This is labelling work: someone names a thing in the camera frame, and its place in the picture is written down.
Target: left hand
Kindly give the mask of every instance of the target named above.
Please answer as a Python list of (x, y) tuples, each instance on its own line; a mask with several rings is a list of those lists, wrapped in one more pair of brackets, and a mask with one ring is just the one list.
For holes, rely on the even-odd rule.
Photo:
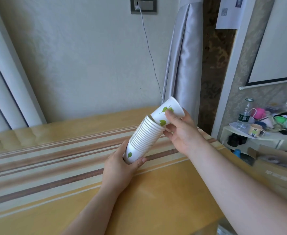
[(119, 148), (111, 154), (104, 164), (102, 177), (102, 189), (108, 189), (112, 193), (119, 195), (130, 183), (134, 173), (141, 167), (147, 159), (145, 157), (137, 159), (128, 165), (123, 161), (123, 154), (129, 140), (125, 140)]

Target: projector screen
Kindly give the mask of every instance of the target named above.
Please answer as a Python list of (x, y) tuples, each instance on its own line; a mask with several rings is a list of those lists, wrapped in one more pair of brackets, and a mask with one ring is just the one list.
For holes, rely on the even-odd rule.
[(281, 82), (287, 82), (287, 0), (275, 0), (246, 86)]

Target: hand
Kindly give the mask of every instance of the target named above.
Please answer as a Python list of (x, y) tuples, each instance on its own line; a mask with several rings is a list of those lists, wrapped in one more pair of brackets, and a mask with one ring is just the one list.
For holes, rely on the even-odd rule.
[(145, 157), (137, 159), (128, 165), (123, 161), (123, 154), (129, 140), (125, 140), (119, 148), (111, 154), (104, 164), (102, 177), (102, 189), (108, 189), (111, 193), (119, 195), (130, 183), (134, 173), (141, 167), (147, 159)]
[(185, 116), (180, 119), (172, 111), (166, 110), (165, 116), (171, 122), (166, 127), (173, 132), (164, 131), (164, 135), (172, 141), (175, 148), (187, 157), (194, 151), (195, 144), (199, 139), (203, 139), (190, 114), (184, 109)]

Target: forearm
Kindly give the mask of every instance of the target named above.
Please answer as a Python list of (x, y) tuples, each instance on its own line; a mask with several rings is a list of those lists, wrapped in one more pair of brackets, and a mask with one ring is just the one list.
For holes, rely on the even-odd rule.
[(104, 234), (117, 198), (116, 192), (100, 188), (63, 235)]
[(286, 234), (286, 200), (245, 174), (201, 138), (189, 158), (237, 233)]

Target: wall socket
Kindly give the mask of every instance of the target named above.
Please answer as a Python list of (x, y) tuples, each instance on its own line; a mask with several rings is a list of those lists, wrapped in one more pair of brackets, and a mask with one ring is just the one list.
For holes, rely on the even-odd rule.
[(157, 14), (157, 0), (130, 0), (131, 14), (140, 14), (140, 10), (136, 10), (137, 3), (143, 14)]

